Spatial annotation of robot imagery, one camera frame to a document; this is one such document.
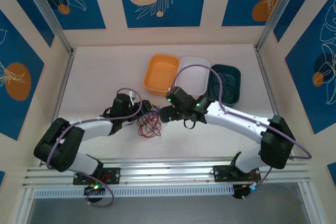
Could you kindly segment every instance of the metal frame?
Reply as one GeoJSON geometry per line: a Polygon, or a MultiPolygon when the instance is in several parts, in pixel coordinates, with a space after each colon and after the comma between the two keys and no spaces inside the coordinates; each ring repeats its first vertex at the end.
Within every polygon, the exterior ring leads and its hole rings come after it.
{"type": "MultiPolygon", "coordinates": [[[[46,19],[52,31],[60,40],[63,47],[73,52],[69,41],[63,33],[63,30],[52,12],[46,0],[34,0],[40,12],[46,19]]],[[[261,47],[265,44],[267,38],[272,33],[276,23],[285,10],[289,0],[279,0],[266,22],[265,29],[255,46],[256,57],[259,63],[260,71],[264,79],[266,90],[274,114],[279,114],[276,99],[273,95],[272,86],[268,79],[267,70],[264,66],[263,57],[260,53],[261,47]]],[[[71,66],[75,55],[71,54],[68,65],[62,80],[59,90],[55,111],[52,117],[54,120],[59,112],[62,98],[66,89],[67,81],[71,72],[71,66]]],[[[121,167],[120,185],[112,186],[114,189],[126,188],[128,191],[126,195],[132,194],[134,188],[157,188],[164,187],[195,187],[200,189],[209,189],[214,186],[221,185],[228,186],[226,183],[215,183],[213,175],[210,174],[214,165],[228,165],[232,160],[230,157],[222,158],[175,158],[175,159],[102,159],[106,167],[121,167]]],[[[260,169],[261,175],[265,175],[267,168],[260,169]]],[[[44,164],[39,164],[39,167],[31,167],[27,171],[22,189],[22,200],[18,207],[16,217],[12,223],[26,223],[32,199],[39,195],[41,191],[49,190],[46,197],[68,197],[69,192],[78,191],[83,186],[74,186],[72,184],[73,173],[64,172],[59,173],[55,170],[48,170],[44,164]]],[[[311,223],[327,223],[325,213],[320,204],[314,186],[311,182],[311,177],[305,162],[302,161],[288,161],[285,169],[273,170],[268,176],[265,183],[298,183],[302,198],[307,210],[311,223]]]]}

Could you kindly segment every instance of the white table surface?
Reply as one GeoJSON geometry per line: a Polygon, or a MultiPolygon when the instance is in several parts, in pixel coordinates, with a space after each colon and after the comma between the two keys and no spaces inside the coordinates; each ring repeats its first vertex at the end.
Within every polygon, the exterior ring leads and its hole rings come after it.
{"type": "MultiPolygon", "coordinates": [[[[112,106],[115,92],[123,87],[136,89],[155,105],[169,105],[164,97],[147,93],[143,85],[148,63],[158,53],[180,59],[201,57],[211,66],[235,66],[241,71],[242,83],[234,109],[273,116],[252,45],[173,45],[77,48],[59,117],[75,121],[96,118],[112,106]]],[[[188,130],[182,121],[170,122],[161,133],[161,137],[143,138],[134,123],[115,135],[85,141],[80,151],[96,158],[219,157],[234,156],[255,145],[236,132],[202,123],[188,130]]]]}

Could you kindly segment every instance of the purple cable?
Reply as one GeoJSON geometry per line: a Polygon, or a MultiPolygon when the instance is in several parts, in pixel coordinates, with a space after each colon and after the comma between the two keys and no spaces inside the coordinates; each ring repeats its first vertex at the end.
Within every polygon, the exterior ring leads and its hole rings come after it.
{"type": "MultiPolygon", "coordinates": [[[[67,128],[62,132],[62,134],[57,138],[57,140],[56,140],[54,146],[52,147],[52,149],[51,149],[51,151],[50,151],[50,153],[49,153],[49,156],[48,156],[48,158],[47,158],[47,168],[48,168],[48,169],[52,169],[52,168],[50,167],[50,160],[51,160],[51,157],[53,156],[53,154],[54,154],[54,152],[55,152],[55,150],[56,150],[56,148],[57,148],[59,142],[63,139],[63,137],[67,134],[67,132],[70,131],[73,127],[75,127],[75,126],[77,126],[77,125],[79,125],[79,124],[92,123],[92,122],[96,122],[96,121],[113,121],[113,120],[127,119],[127,118],[131,118],[131,117],[137,115],[137,114],[141,111],[141,108],[142,108],[142,98],[141,98],[140,94],[139,94],[138,92],[136,92],[135,90],[130,89],[130,88],[122,88],[122,89],[119,89],[119,90],[117,91],[117,94],[118,94],[121,90],[130,90],[130,91],[133,91],[135,94],[137,94],[137,96],[138,96],[139,99],[140,99],[140,105],[139,105],[138,110],[137,110],[136,112],[134,112],[133,114],[128,115],[128,116],[120,116],[120,117],[118,117],[118,118],[103,118],[103,119],[95,118],[95,119],[88,119],[88,120],[83,120],[83,121],[79,121],[79,122],[73,123],[72,125],[70,125],[69,127],[67,127],[67,128]]],[[[113,195],[112,190],[108,187],[108,185],[107,185],[107,184],[104,184],[102,181],[100,181],[100,180],[98,180],[98,179],[96,179],[96,178],[94,178],[94,177],[92,177],[92,176],[90,176],[90,175],[88,175],[88,174],[85,174],[85,173],[80,173],[80,174],[83,175],[83,176],[86,176],[86,177],[88,177],[88,178],[90,178],[90,179],[93,179],[93,180],[95,180],[95,181],[98,182],[98,183],[100,183],[100,184],[103,185],[103,186],[104,186],[104,187],[111,193],[111,195],[112,195],[112,201],[111,201],[110,203],[108,203],[108,204],[106,204],[106,205],[92,205],[92,204],[91,204],[91,206],[93,206],[93,207],[109,207],[109,206],[111,206],[112,203],[113,203],[113,201],[114,201],[114,195],[113,195]]]]}
{"type": "MultiPolygon", "coordinates": [[[[219,94],[218,94],[218,97],[222,97],[223,83],[222,83],[222,80],[221,80],[220,76],[219,76],[218,73],[217,73],[215,70],[213,70],[212,68],[210,68],[210,67],[208,67],[208,66],[201,65],[201,64],[193,64],[193,65],[189,65],[189,66],[186,66],[186,67],[182,68],[182,69],[177,73],[177,75],[176,75],[176,77],[175,77],[175,79],[174,79],[174,81],[173,81],[173,84],[172,84],[172,86],[171,86],[171,89],[174,87],[175,82],[176,82],[176,79],[177,79],[177,77],[180,75],[180,73],[181,73],[183,70],[185,70],[185,69],[187,69],[187,68],[191,68],[191,67],[202,67],[202,68],[206,68],[206,69],[210,70],[210,71],[217,77],[217,79],[218,79],[218,82],[219,82],[219,94]]],[[[220,108],[221,108],[223,111],[225,111],[225,106],[222,105],[222,103],[221,103],[220,101],[218,101],[218,103],[219,103],[220,108]]],[[[233,115],[233,116],[235,116],[235,117],[237,117],[237,118],[241,118],[241,119],[244,119],[244,120],[246,120],[246,121],[255,123],[255,124],[257,124],[257,122],[258,122],[258,121],[255,120],[255,119],[251,119],[251,118],[248,118],[248,117],[246,117],[246,116],[239,115],[239,114],[237,114],[237,113],[231,112],[230,110],[227,111],[226,113],[227,113],[227,114],[230,114],[230,115],[233,115]]],[[[260,125],[263,126],[263,127],[265,127],[265,128],[267,128],[267,129],[269,129],[269,130],[271,130],[271,131],[273,131],[273,132],[275,132],[275,133],[277,133],[277,134],[279,134],[280,136],[284,137],[285,139],[287,139],[288,141],[292,142],[294,145],[296,145],[297,147],[299,147],[301,150],[303,150],[303,151],[307,154],[307,156],[293,156],[292,158],[311,159],[311,154],[310,154],[310,152],[309,152],[303,145],[301,145],[300,143],[298,143],[297,141],[295,141],[295,140],[292,139],[291,137],[287,136],[285,133],[279,131],[278,129],[276,129],[276,128],[270,126],[270,125],[267,125],[267,124],[265,124],[265,123],[260,123],[260,125]]],[[[266,177],[269,175],[269,173],[271,172],[271,170],[272,170],[272,167],[269,169],[269,171],[266,173],[266,175],[262,178],[262,180],[258,183],[257,186],[260,186],[260,185],[265,181],[266,177]]]]}

